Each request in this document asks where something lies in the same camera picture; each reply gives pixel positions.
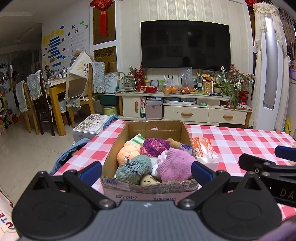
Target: tablecloth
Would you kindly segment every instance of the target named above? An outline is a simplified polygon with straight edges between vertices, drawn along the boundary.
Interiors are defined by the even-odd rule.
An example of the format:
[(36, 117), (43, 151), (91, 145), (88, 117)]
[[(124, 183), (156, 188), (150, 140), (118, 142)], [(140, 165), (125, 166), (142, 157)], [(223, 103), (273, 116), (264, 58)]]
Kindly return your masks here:
[[(113, 143), (127, 121), (117, 120), (104, 131), (94, 137), (80, 151), (76, 153), (55, 175), (62, 175), (65, 171), (81, 170), (94, 161), (102, 165)], [(227, 128), (218, 126), (185, 125), (191, 137), (208, 138), (219, 156), (218, 170), (225, 170), (232, 176), (243, 176), (246, 171), (238, 165), (239, 156), (247, 153), (275, 162), (277, 165), (290, 165), (287, 160), (277, 158), (274, 149), (278, 145), (292, 146), (295, 140), (284, 132), (260, 131), (251, 129)], [(103, 193), (100, 180), (92, 187)], [(279, 204), (283, 219), (296, 214), (293, 207)]]

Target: black screen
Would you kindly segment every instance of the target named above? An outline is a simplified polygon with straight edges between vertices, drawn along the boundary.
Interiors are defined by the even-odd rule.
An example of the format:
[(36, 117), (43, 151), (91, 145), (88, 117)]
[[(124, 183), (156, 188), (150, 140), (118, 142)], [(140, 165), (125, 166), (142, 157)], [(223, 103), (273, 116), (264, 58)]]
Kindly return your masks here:
[(186, 20), (141, 22), (143, 68), (230, 69), (229, 26)]

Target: purple knitted hat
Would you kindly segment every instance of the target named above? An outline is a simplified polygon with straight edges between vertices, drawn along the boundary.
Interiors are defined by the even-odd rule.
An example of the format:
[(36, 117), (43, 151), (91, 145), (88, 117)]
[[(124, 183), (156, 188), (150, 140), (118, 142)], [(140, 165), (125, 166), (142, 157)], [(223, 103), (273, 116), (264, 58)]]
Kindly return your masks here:
[(158, 157), (163, 151), (170, 149), (170, 143), (163, 139), (147, 138), (140, 149), (141, 155)]

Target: blue gripper pad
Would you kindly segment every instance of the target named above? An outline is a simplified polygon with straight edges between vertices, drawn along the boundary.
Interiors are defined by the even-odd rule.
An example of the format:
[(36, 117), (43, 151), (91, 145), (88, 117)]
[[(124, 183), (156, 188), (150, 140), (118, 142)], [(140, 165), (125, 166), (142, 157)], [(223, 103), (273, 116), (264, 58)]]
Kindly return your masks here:
[(274, 149), (274, 154), (278, 158), (283, 158), (290, 161), (296, 161), (296, 148), (287, 146), (277, 146)]
[(87, 185), (92, 186), (102, 175), (102, 165), (99, 161), (95, 161), (86, 168), (78, 172), (80, 180)]
[(212, 181), (217, 174), (212, 171), (210, 168), (201, 164), (198, 161), (195, 161), (191, 165), (191, 174), (193, 178), (201, 185), (204, 186), (208, 182)]

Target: teal knitted hat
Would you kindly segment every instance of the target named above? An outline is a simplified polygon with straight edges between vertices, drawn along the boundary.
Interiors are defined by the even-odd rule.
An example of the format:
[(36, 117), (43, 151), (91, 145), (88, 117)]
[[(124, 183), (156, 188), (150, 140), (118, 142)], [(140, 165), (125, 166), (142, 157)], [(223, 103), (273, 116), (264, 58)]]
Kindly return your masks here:
[(143, 175), (149, 174), (152, 170), (150, 157), (138, 155), (131, 160), (127, 160), (126, 164), (118, 167), (116, 178), (126, 180), (129, 183), (139, 185)]

